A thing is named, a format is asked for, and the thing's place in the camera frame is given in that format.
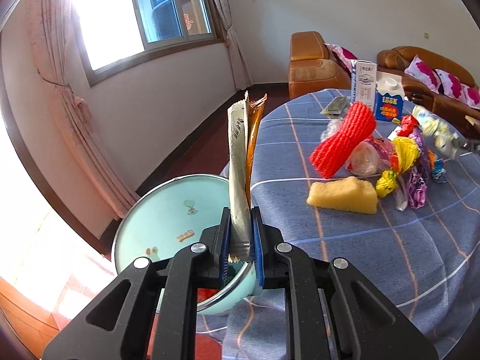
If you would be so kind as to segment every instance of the round table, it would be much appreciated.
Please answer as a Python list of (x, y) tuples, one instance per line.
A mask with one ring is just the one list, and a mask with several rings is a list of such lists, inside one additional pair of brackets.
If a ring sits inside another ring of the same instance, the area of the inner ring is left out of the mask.
[[(326, 181), (308, 160), (329, 121), (320, 112), (333, 98), (348, 95), (345, 90), (307, 94), (262, 120), (253, 163), (253, 204), (266, 224), (279, 228), (286, 242), (311, 257), (349, 259), (435, 344), (442, 358), (480, 306), (480, 158), (468, 154), (458, 162), (447, 161), (447, 183), (428, 180), (427, 203), (417, 210), (398, 211), (392, 194), (380, 200), (375, 215), (311, 207), (305, 202), (310, 184)], [(404, 115), (413, 107), (405, 102)], [(387, 137), (395, 127), (377, 121), (374, 135)], [(426, 141), (434, 149), (432, 140)], [(342, 168), (333, 179), (347, 176)], [(375, 183), (377, 178), (368, 180)], [(224, 356), (263, 359), (267, 350), (270, 359), (284, 356), (283, 293), (277, 292), (265, 291), (237, 304), (228, 323), (208, 319), (210, 329), (227, 326), (217, 336)]]

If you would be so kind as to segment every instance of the milk carton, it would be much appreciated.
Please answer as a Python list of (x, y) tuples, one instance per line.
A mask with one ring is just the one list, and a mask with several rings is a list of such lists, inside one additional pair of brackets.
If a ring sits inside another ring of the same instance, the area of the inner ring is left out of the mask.
[(352, 101), (365, 103), (374, 110), (377, 64), (352, 60)]
[(375, 119), (400, 124), (403, 111), (402, 78), (396, 74), (377, 73), (377, 93), (375, 99)]

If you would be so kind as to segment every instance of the orange snack packet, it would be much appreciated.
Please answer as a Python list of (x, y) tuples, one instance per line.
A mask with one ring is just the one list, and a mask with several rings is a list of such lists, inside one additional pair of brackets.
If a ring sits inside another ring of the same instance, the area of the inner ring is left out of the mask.
[(257, 134), (258, 127), (260, 126), (260, 120), (263, 114), (263, 106), (265, 105), (265, 100), (267, 99), (267, 94), (262, 97), (260, 100), (248, 103), (248, 147), (247, 147), (247, 159), (245, 162), (246, 170), (246, 183), (245, 183), (245, 193), (247, 194), (247, 201), (249, 206), (251, 205), (250, 198), (250, 182), (251, 182), (251, 170), (254, 165), (254, 152), (255, 145), (257, 144)]

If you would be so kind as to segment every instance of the white curtain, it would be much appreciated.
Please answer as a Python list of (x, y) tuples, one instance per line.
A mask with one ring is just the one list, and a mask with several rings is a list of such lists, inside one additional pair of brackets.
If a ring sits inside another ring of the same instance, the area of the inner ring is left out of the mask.
[(233, 79), (237, 90), (244, 90), (253, 83), (245, 61), (245, 53), (240, 46), (237, 32), (232, 26), (229, 0), (214, 0), (218, 13), (226, 30), (226, 46), (229, 50)]
[(91, 113), (65, 77), (65, 50), (71, 25), (71, 0), (29, 0), (27, 26), (38, 73), (45, 83), (55, 123), (74, 158), (99, 195), (123, 218), (139, 196), (115, 175), (92, 139)]

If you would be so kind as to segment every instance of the brown leather armchair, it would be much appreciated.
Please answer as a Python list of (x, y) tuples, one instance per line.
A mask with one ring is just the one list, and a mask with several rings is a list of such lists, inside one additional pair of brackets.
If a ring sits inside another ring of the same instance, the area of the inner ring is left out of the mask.
[(337, 64), (316, 31), (296, 32), (290, 42), (290, 99), (322, 89), (350, 89), (350, 75)]
[(463, 84), (478, 88), (474, 78), (464, 67), (442, 55), (420, 47), (402, 46), (392, 50), (381, 51), (377, 55), (378, 70), (402, 76), (403, 88), (409, 99), (448, 121), (465, 137), (478, 139), (479, 133), (465, 119), (465, 116), (480, 119), (479, 110), (470, 108), (464, 103), (443, 94), (434, 93), (425, 84), (404, 73), (404, 70), (410, 65), (416, 55), (432, 69), (441, 69), (452, 73)]

